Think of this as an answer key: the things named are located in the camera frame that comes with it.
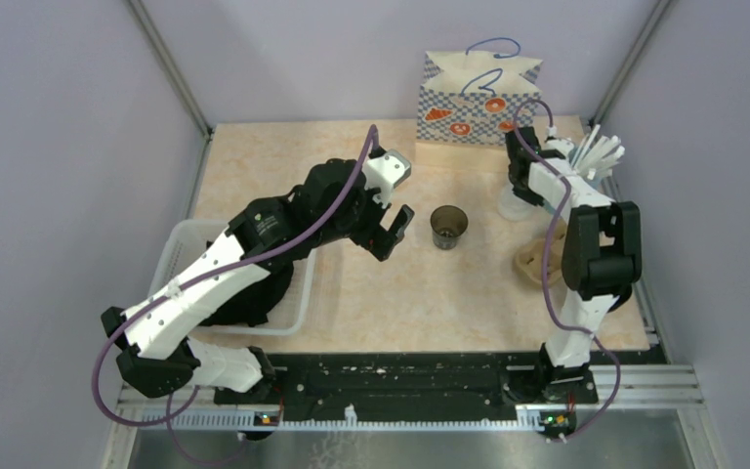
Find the white cup lid stack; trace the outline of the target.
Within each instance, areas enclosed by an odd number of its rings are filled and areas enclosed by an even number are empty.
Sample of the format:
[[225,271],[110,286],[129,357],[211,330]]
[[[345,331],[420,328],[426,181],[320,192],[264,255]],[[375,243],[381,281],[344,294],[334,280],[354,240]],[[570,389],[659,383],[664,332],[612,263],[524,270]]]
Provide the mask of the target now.
[[530,219],[542,207],[533,205],[514,193],[514,186],[506,184],[497,198],[497,211],[501,217],[511,222],[523,222]]

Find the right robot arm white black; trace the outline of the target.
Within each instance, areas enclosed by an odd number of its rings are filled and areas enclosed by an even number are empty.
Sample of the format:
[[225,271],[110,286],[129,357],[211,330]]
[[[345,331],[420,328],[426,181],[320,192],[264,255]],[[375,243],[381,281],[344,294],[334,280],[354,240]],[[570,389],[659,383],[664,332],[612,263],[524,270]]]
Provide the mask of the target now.
[[594,189],[569,163],[574,146],[555,137],[540,144],[531,127],[505,136],[512,194],[528,206],[552,208],[546,238],[565,224],[561,257],[566,294],[548,308],[556,331],[542,344],[532,371],[514,388],[527,401],[558,403],[590,378],[592,346],[606,314],[632,295],[642,273],[641,214]]

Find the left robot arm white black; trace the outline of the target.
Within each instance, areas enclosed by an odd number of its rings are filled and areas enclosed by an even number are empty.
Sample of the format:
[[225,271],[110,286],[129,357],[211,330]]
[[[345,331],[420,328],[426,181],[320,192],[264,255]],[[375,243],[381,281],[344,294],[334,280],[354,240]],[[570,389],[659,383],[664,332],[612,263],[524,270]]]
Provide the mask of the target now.
[[286,195],[250,202],[189,267],[144,302],[102,315],[120,352],[123,381],[148,398],[186,385],[224,388],[251,404],[272,395],[274,368],[257,347],[224,348],[190,333],[224,306],[257,323],[285,293],[278,283],[318,247],[348,238],[377,260],[389,258],[414,213],[400,207],[381,221],[395,189],[411,173],[396,151],[376,149],[363,161],[329,159]]

